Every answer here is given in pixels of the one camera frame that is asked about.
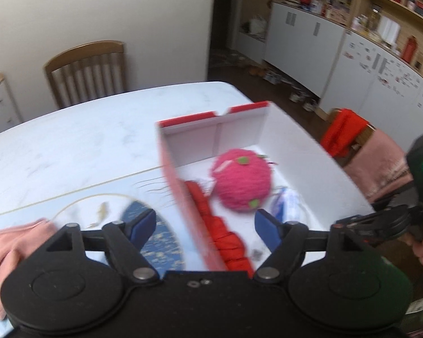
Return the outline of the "white plastic bag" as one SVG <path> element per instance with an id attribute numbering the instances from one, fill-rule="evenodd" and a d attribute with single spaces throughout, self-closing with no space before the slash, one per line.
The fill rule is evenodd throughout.
<path id="1" fill-rule="evenodd" d="M 266 31 L 266 20 L 261 16 L 255 16 L 249 20 L 249 33 L 254 36 L 263 36 Z"/>

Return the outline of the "pink towel on chair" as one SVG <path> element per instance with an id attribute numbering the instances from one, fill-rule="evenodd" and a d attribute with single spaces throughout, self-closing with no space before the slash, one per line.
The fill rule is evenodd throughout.
<path id="1" fill-rule="evenodd" d="M 370 203 L 413 180 L 404 151 L 381 130 L 373 132 L 344 170 Z"/>

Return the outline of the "brown wooden chair at wall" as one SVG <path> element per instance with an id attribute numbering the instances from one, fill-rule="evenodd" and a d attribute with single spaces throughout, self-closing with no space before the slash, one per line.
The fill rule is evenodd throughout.
<path id="1" fill-rule="evenodd" d="M 94 41 L 70 48 L 43 67 L 57 108 L 127 91 L 125 44 Z"/>

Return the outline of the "wooden chair with clothes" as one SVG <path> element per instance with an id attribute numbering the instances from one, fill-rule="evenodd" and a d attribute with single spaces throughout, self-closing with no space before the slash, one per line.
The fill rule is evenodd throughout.
<path id="1" fill-rule="evenodd" d="M 349 164 L 375 131 L 367 120 L 347 108 L 332 109 L 326 123 L 320 144 L 340 166 Z"/>

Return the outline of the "pink fuzzy round plush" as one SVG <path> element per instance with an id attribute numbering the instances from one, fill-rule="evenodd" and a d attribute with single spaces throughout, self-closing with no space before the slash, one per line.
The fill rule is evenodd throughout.
<path id="1" fill-rule="evenodd" d="M 231 149 L 211 167 L 220 202 L 236 212 L 259 208 L 270 195 L 272 169 L 265 156 L 252 150 Z"/>

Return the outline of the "white sneakers on floor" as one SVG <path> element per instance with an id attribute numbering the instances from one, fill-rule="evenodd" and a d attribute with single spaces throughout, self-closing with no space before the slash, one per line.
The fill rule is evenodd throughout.
<path id="1" fill-rule="evenodd" d="M 267 70 L 262 78 L 273 85 L 284 84 L 290 89 L 288 99 L 292 103 L 301 104 L 306 112 L 314 112 L 319 104 L 319 98 L 305 86 L 292 79 L 290 76 Z"/>

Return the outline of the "pink fleece cloth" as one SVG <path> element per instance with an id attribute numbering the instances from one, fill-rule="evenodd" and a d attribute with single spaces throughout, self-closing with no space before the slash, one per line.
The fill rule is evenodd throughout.
<path id="1" fill-rule="evenodd" d="M 45 218 L 0 230 L 0 291 L 8 275 L 52 237 L 58 227 Z M 6 317 L 0 296 L 0 321 Z"/>

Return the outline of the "red cloth on chair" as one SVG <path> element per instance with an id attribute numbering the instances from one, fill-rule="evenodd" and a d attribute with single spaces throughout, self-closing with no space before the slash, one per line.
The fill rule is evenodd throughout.
<path id="1" fill-rule="evenodd" d="M 369 122 L 351 109 L 334 109 L 327 117 L 329 124 L 320 141 L 323 149 L 332 157 L 345 157 L 357 137 Z"/>

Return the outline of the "red thermos bottle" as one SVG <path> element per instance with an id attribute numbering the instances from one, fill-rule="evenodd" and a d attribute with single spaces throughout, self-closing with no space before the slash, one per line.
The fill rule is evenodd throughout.
<path id="1" fill-rule="evenodd" d="M 407 39 L 407 43 L 400 58 L 406 63 L 411 64 L 413 56 L 417 50 L 417 39 L 415 36 L 410 36 Z"/>

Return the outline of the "red cloth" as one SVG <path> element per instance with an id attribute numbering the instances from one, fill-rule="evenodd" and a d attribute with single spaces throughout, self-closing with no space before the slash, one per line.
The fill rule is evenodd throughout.
<path id="1" fill-rule="evenodd" d="M 228 229 L 221 217 L 213 214 L 208 197 L 197 182 L 185 181 L 185 185 L 226 269 L 232 272 L 246 272 L 251 278 L 254 269 L 246 256 L 242 239 Z"/>
<path id="2" fill-rule="evenodd" d="M 351 109 L 334 109 L 327 117 L 329 124 L 320 141 L 323 149 L 332 157 L 345 157 L 357 137 L 369 122 Z"/>

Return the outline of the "white canisters on counter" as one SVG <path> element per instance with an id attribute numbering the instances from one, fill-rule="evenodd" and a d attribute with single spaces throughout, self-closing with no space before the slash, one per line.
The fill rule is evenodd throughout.
<path id="1" fill-rule="evenodd" d="M 386 16 L 380 17 L 377 33 L 381 40 L 387 44 L 394 44 L 400 32 L 400 25 Z"/>

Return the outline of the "white cabinet row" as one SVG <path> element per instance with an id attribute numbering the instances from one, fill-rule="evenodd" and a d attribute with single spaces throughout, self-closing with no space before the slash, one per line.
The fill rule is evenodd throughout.
<path id="1" fill-rule="evenodd" d="M 274 3 L 266 38 L 241 34 L 238 44 L 310 90 L 320 112 L 349 108 L 404 150 L 423 134 L 423 77 L 361 34 Z"/>

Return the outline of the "red white cardboard box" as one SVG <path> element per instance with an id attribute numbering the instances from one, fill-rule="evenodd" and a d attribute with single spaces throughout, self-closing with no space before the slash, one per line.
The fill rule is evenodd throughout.
<path id="1" fill-rule="evenodd" d="M 271 102 L 161 121 L 158 134 L 164 177 L 211 271 L 228 267 L 209 232 L 212 217 L 240 239 L 247 263 L 257 268 L 268 249 L 255 212 L 271 209 L 284 191 L 293 193 L 293 219 L 313 230 L 372 212 L 335 160 Z"/>

